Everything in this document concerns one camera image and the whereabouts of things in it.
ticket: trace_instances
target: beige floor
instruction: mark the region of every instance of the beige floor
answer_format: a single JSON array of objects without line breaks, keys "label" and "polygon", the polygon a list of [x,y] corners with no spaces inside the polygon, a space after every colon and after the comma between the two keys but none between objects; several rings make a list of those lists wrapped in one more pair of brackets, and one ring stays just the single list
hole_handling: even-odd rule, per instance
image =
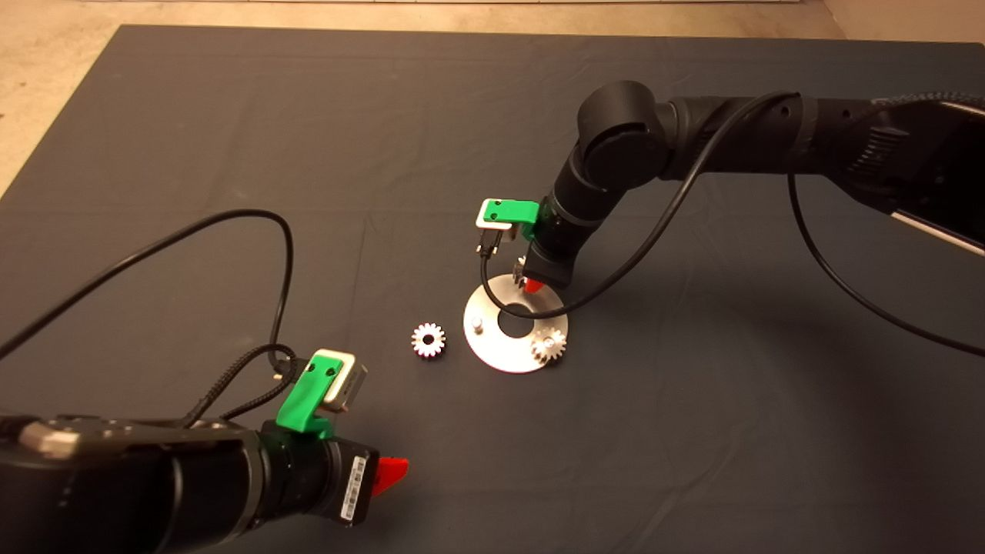
[{"label": "beige floor", "polygon": [[[982,0],[429,5],[0,0],[0,194],[120,24],[584,35],[981,40]],[[899,4],[936,6],[906,19]],[[979,17],[946,14],[955,4]],[[892,13],[888,20],[882,17]],[[962,28],[952,31],[954,25]]]}]

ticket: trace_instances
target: black cable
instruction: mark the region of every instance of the black cable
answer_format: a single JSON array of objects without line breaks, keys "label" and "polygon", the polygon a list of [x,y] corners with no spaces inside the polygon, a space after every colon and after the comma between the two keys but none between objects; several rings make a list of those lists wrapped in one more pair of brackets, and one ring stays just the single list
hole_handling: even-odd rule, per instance
[{"label": "black cable", "polygon": [[515,310],[512,310],[510,307],[505,305],[500,299],[498,299],[493,293],[493,289],[492,287],[490,287],[490,280],[489,280],[489,269],[488,269],[489,256],[483,255],[479,264],[479,275],[480,278],[482,279],[483,288],[486,290],[486,294],[489,296],[492,303],[495,304],[496,307],[499,308],[501,311],[523,319],[547,319],[550,317],[557,317],[559,315],[564,315],[566,313],[572,312],[575,309],[578,309],[588,304],[596,297],[606,292],[610,287],[618,283],[619,280],[626,275],[626,273],[628,273],[633,267],[636,266],[636,264],[638,264],[646,256],[646,254],[650,251],[650,248],[652,248],[653,245],[657,243],[660,237],[664,234],[664,231],[667,229],[667,226],[670,225],[670,222],[674,218],[674,215],[677,214],[677,211],[681,207],[681,204],[684,203],[684,199],[688,196],[688,193],[690,192],[691,188],[694,186],[694,183],[697,181],[697,177],[701,174],[702,171],[704,171],[704,166],[707,164],[708,158],[711,157],[715,149],[718,148],[718,145],[721,144],[721,142],[725,139],[726,135],[728,135],[728,133],[736,125],[742,122],[742,120],[746,116],[759,110],[764,105],[772,104],[777,101],[781,101],[796,96],[799,95],[797,93],[787,93],[787,92],[770,93],[767,95],[763,95],[757,99],[753,99],[749,101],[748,103],[737,109],[734,113],[732,113],[732,115],[730,115],[729,118],[726,119],[724,123],[722,123],[722,126],[715,131],[715,133],[711,136],[711,139],[708,140],[708,143],[704,146],[704,148],[701,149],[701,152],[700,154],[698,154],[697,159],[694,160],[694,164],[691,166],[688,175],[681,182],[681,186],[678,188],[677,193],[674,195],[670,203],[667,205],[667,208],[664,209],[664,213],[660,216],[660,219],[657,220],[657,224],[654,226],[653,231],[650,232],[649,237],[646,238],[643,244],[640,245],[640,247],[636,250],[636,252],[634,252],[633,255],[630,256],[629,259],[622,266],[619,267],[619,269],[614,271],[609,277],[603,280],[595,289],[593,289],[591,292],[586,294],[584,297],[570,304],[564,305],[560,308],[554,310],[547,310],[544,312],[523,313],[523,312],[517,312]]},{"label": "black cable", "polygon": [[297,374],[304,367],[304,364],[299,365],[299,362],[303,362],[303,360],[299,360],[297,358],[291,359],[288,363],[288,369],[282,374],[281,380],[278,381],[276,386],[248,402],[243,402],[219,417],[222,419],[232,419],[234,417],[241,416],[250,410],[259,408],[279,396],[281,392],[284,392],[288,388],[288,386],[291,386],[291,383],[296,380]]},{"label": "black cable", "polygon": [[[163,239],[154,242],[148,246],[145,246],[136,252],[130,254],[129,256],[117,261],[113,265],[104,269],[99,275],[94,277],[88,283],[83,285],[78,291],[72,293],[67,299],[58,303],[54,308],[47,311],[41,317],[35,319],[31,324],[22,329],[19,333],[14,335],[13,338],[7,342],[0,345],[0,360],[3,360],[8,354],[16,350],[18,347],[27,342],[31,337],[38,334],[42,329],[44,329],[49,323],[56,319],[61,314],[65,313],[69,308],[75,306],[80,300],[85,298],[89,293],[94,291],[103,285],[106,281],[109,281],[116,275],[119,275],[124,270],[134,266],[140,261],[143,261],[152,255],[160,252],[161,250],[175,244],[176,242],[183,241],[192,235],[195,235],[199,231],[212,227],[217,223],[227,221],[230,219],[237,218],[262,218],[268,219],[276,223],[281,227],[281,231],[284,232],[284,243],[285,243],[285,267],[284,267],[284,281],[281,284],[281,295],[277,302],[277,309],[274,311],[274,324],[270,330],[270,342],[276,343],[278,336],[281,332],[281,319],[284,317],[284,307],[288,301],[288,293],[291,290],[291,276],[294,271],[295,264],[295,244],[294,238],[291,235],[291,227],[288,225],[287,220],[283,217],[270,212],[267,210],[255,210],[255,209],[240,209],[240,210],[229,210],[227,212],[218,213],[202,219],[196,223],[181,229]],[[272,366],[277,366],[277,357],[271,351],[269,355],[270,363]]]},{"label": "black cable", "polygon": [[975,356],[981,356],[985,358],[985,348],[979,348],[977,346],[972,346],[970,344],[965,344],[963,342],[954,339],[950,339],[938,334],[934,334],[926,329],[914,325],[913,323],[904,321],[903,319],[896,317],[892,313],[889,313],[883,310],[882,308],[876,306],[869,299],[862,296],[861,293],[859,293],[858,291],[853,289],[848,283],[846,283],[844,279],[842,279],[837,273],[835,273],[834,269],[831,268],[831,266],[827,263],[827,260],[824,259],[823,255],[821,255],[821,251],[818,250],[818,246],[814,243],[814,239],[811,238],[811,233],[808,231],[807,224],[804,222],[804,214],[801,212],[800,200],[797,198],[797,178],[795,175],[792,174],[787,175],[787,188],[790,191],[790,206],[794,210],[794,219],[797,220],[797,228],[800,230],[801,237],[804,238],[804,244],[807,245],[807,250],[811,252],[811,255],[814,257],[814,260],[818,263],[821,269],[824,270],[824,273],[826,273],[827,276],[830,277],[832,281],[834,281],[834,284],[840,287],[842,291],[844,291],[848,296],[852,297],[856,302],[864,306],[866,310],[868,310],[869,312],[878,315],[882,319],[885,319],[886,321],[892,323],[893,325],[903,330],[909,331],[917,336],[921,336],[927,340],[936,342],[938,344],[949,346],[951,348],[954,348],[955,350],[960,350],[961,352],[966,352],[968,354],[973,354]]},{"label": "black cable", "polygon": [[257,356],[260,356],[261,354],[267,352],[282,352],[284,354],[287,354],[289,360],[296,357],[295,351],[291,350],[287,346],[284,346],[283,344],[265,344],[263,346],[258,346],[250,350],[246,354],[240,356],[238,360],[232,363],[230,368],[227,369],[222,374],[222,376],[219,377],[219,379],[209,388],[208,392],[205,393],[205,396],[202,396],[202,398],[198,401],[198,403],[195,404],[195,407],[192,408],[191,411],[189,411],[187,414],[185,414],[183,418],[178,420],[177,425],[184,429],[188,429],[192,425],[195,425],[195,422],[198,421],[199,419],[202,419],[202,414],[205,413],[205,410],[208,410],[209,407],[212,406],[213,402],[215,402],[216,399],[219,398],[219,396],[223,393],[223,391],[226,390],[226,387],[230,385],[232,380],[235,379],[237,375],[239,375],[239,372],[241,372],[243,368],[246,367],[247,364],[249,364],[254,359],[256,359]]}]

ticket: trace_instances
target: gray mat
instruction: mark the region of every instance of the gray mat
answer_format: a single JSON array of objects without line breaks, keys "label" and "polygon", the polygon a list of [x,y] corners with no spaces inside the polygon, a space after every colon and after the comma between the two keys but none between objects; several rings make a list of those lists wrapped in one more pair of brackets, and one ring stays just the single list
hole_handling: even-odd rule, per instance
[{"label": "gray mat", "polygon": [[[124,27],[0,202],[0,336],[122,255],[233,207],[284,214],[283,338],[370,368],[342,436],[412,462],[344,530],[296,518],[210,552],[971,552],[985,549],[985,364],[827,281],[783,180],[707,175],[653,252],[524,377],[461,329],[482,198],[543,194],[580,102],[774,89],[985,94],[981,45]],[[636,248],[675,185],[633,192],[574,298]],[[983,343],[985,264],[804,179],[861,291]],[[521,253],[507,247],[494,272]],[[0,405],[173,416],[266,338],[276,228],[229,223],[79,304],[0,368]],[[411,330],[449,331],[432,363]],[[220,402],[270,386],[257,365]],[[243,418],[255,425],[274,407]]]}]

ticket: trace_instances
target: center hole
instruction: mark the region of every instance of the center hole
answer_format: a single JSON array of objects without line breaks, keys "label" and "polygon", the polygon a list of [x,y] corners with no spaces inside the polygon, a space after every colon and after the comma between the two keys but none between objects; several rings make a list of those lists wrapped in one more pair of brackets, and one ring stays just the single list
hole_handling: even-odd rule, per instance
[{"label": "center hole", "polygon": [[[530,313],[530,310],[522,304],[510,304],[506,307],[514,312]],[[525,337],[534,329],[533,319],[524,319],[506,312],[499,312],[499,318],[496,320],[496,323],[499,324],[499,328],[502,329],[502,332],[506,336],[513,338]]]}]

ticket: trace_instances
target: round metal plate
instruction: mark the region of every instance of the round metal plate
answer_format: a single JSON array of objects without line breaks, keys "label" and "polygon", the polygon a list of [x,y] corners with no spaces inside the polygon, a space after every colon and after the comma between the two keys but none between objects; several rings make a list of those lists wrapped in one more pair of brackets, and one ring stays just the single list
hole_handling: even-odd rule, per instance
[{"label": "round metal plate", "polygon": [[[493,277],[490,279],[490,288],[504,304],[520,304],[531,312],[554,310],[563,306],[551,287],[545,285],[537,294],[528,295],[516,286],[512,275]],[[501,372],[529,374],[544,367],[531,352],[533,337],[537,331],[553,327],[567,335],[567,315],[559,315],[550,319],[534,319],[534,328],[527,336],[511,337],[499,328],[499,313],[500,309],[480,286],[465,305],[462,324],[465,337],[476,356]],[[476,318],[482,322],[482,332],[476,331]]]}]

